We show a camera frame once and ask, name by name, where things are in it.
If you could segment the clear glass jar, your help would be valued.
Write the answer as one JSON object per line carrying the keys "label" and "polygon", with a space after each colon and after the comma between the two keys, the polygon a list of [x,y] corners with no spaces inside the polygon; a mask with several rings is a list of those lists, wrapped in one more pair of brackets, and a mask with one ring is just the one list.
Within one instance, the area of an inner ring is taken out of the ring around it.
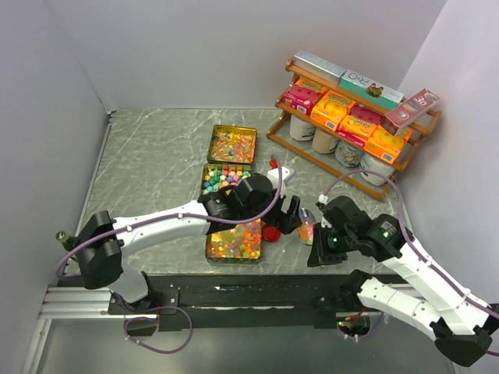
{"label": "clear glass jar", "polygon": [[312,245],[313,244],[313,226],[316,223],[315,216],[307,208],[299,209],[299,218],[301,220],[301,226],[297,229],[298,236],[303,244]]}

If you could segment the gold tin of gummy candies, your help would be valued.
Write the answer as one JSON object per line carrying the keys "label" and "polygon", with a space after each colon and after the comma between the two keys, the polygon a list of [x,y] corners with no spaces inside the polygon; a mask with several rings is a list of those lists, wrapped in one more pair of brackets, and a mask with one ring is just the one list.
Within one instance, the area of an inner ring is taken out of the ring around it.
{"label": "gold tin of gummy candies", "polygon": [[207,236],[205,258],[211,263],[259,263],[261,242],[260,220],[238,224]]}

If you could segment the gold tin of star candies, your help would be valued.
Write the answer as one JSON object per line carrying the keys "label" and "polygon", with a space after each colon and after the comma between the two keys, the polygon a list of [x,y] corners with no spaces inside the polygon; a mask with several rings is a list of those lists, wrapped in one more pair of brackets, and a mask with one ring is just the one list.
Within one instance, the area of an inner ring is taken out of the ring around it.
{"label": "gold tin of star candies", "polygon": [[217,192],[227,186],[236,186],[252,174],[252,168],[243,164],[209,163],[203,166],[200,195]]}

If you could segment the gold tin of stick candies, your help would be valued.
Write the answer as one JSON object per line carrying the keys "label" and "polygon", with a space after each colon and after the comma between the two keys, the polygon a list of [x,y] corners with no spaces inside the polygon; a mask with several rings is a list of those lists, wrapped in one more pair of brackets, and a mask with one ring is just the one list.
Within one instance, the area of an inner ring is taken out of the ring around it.
{"label": "gold tin of stick candies", "polygon": [[215,125],[207,151],[207,161],[251,165],[255,159],[256,148],[255,128]]}

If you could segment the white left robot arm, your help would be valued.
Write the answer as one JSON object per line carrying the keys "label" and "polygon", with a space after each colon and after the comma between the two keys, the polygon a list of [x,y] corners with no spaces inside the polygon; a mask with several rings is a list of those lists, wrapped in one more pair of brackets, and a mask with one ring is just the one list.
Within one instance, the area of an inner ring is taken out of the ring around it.
{"label": "white left robot arm", "polygon": [[137,217],[110,216],[104,210],[91,216],[77,235],[75,257],[87,290],[108,288],[135,312],[148,312],[154,293],[144,273],[126,260],[141,250],[179,238],[211,235],[239,224],[262,220],[288,235],[296,230],[300,199],[293,196],[282,210],[284,182],[255,173],[238,185],[209,192],[182,206]]}

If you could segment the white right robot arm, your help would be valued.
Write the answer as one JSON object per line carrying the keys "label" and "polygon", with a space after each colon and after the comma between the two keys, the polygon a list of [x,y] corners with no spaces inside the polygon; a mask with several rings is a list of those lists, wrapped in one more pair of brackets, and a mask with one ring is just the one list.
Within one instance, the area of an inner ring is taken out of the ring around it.
{"label": "white right robot arm", "polygon": [[498,306],[477,298],[445,271],[399,219],[381,214],[372,219],[347,196],[320,196],[323,214],[313,227],[307,265],[329,266],[359,252],[394,271],[418,292],[413,297],[353,270],[332,294],[317,298],[320,307],[356,311],[377,309],[428,336],[438,351],[469,367],[490,353],[498,330]]}

